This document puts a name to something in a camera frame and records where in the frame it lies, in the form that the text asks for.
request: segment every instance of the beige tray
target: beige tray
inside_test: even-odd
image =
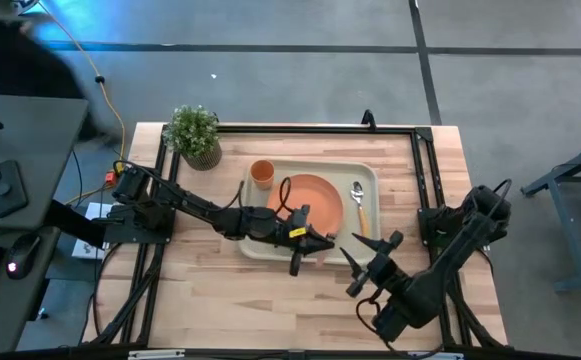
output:
[[[326,264],[348,264],[339,250],[343,247],[360,265],[367,264],[374,252],[352,236],[352,233],[361,233],[361,224],[357,212],[357,203],[350,196],[352,183],[358,181],[363,187],[361,205],[366,213],[370,228],[370,237],[381,237],[379,225],[379,182],[377,174],[367,165],[352,162],[308,162],[290,160],[270,160],[274,164],[274,183],[277,184],[286,176],[298,174],[313,174],[328,180],[341,195],[343,201],[343,223],[335,239],[335,248],[328,250]],[[266,206],[271,190],[260,190],[250,177],[250,169],[246,170],[245,185],[243,187],[244,204],[250,206]],[[288,248],[277,247],[250,239],[239,241],[239,248],[250,258],[262,260],[290,261],[292,251]],[[316,254],[303,258],[303,262],[316,262]]]

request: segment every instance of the computer mouse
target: computer mouse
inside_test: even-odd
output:
[[[32,270],[41,237],[36,232],[21,235],[6,255],[6,273],[10,279],[23,279]]]

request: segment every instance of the spoon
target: spoon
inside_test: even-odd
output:
[[[361,199],[363,199],[363,188],[358,181],[352,183],[352,190],[350,190],[350,196],[357,202],[358,212],[359,212],[359,222],[361,223],[361,235],[364,237],[369,237],[368,221],[366,220],[366,214],[361,206]]]

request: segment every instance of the wooden table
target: wooden table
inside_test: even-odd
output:
[[[154,165],[162,125],[137,124],[129,160]],[[458,206],[471,189],[459,130],[438,126],[433,127],[433,134],[446,202]],[[220,141],[223,159],[215,169],[198,172],[181,161],[177,181],[183,188],[225,204],[234,196],[247,166],[257,159],[362,162],[379,177],[382,236],[387,238],[395,229],[405,235],[393,258],[411,274],[429,265],[416,222],[420,204],[407,136],[230,133],[222,134]],[[168,173],[170,157],[166,157],[164,174]],[[429,176],[427,160],[423,163]],[[428,196],[434,206],[432,191]],[[128,296],[137,248],[123,245],[105,269],[98,295],[102,326],[112,320]],[[479,254],[473,255],[460,278],[467,303],[490,333],[506,343],[487,262]],[[355,315],[358,299],[370,295],[374,287],[366,285],[358,299],[352,299],[345,292],[350,281],[350,269],[334,265],[315,269],[305,264],[298,277],[291,277],[288,264],[246,258],[236,242],[179,213],[163,260],[149,345],[383,350],[383,343]],[[374,311],[372,306],[361,308],[367,321]],[[456,320],[452,307],[450,312],[451,320]],[[140,303],[133,339],[142,314]],[[458,329],[453,325],[458,340]],[[439,323],[434,320],[422,329],[407,328],[393,345],[398,349],[432,349],[440,343],[440,335]],[[84,340],[93,337],[90,321]]]

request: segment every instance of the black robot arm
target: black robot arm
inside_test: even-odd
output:
[[[147,191],[151,178],[154,180],[153,186],[156,186],[153,196],[149,196]],[[241,187],[233,202],[240,196],[240,192]],[[299,272],[303,256],[334,247],[334,242],[327,234],[324,236],[317,233],[308,223],[309,205],[290,209],[290,216],[285,220],[277,216],[280,209],[259,206],[220,207],[182,189],[175,182],[161,179],[151,169],[138,165],[124,169],[112,196],[123,205],[113,207],[111,214],[118,215],[110,215],[106,219],[109,225],[130,225],[159,232],[167,227],[167,223],[171,223],[173,212],[178,210],[209,223],[226,239],[237,241],[248,236],[254,241],[291,249],[292,276]]]
[[[454,237],[428,269],[413,276],[402,271],[389,256],[403,240],[403,235],[398,231],[392,234],[389,241],[355,235],[376,252],[366,270],[341,249],[352,267],[354,281],[347,290],[350,296],[356,297],[367,280],[378,289],[372,301],[383,290],[391,294],[387,304],[372,320],[375,332],[382,340],[394,341],[406,326],[420,328],[434,319],[440,312],[451,275],[463,266],[476,249],[505,234],[510,204],[503,197],[510,182],[507,180],[504,183],[507,187],[502,196],[480,186],[466,196],[461,207],[439,209],[426,220],[424,225],[432,231],[444,235],[451,233]]]

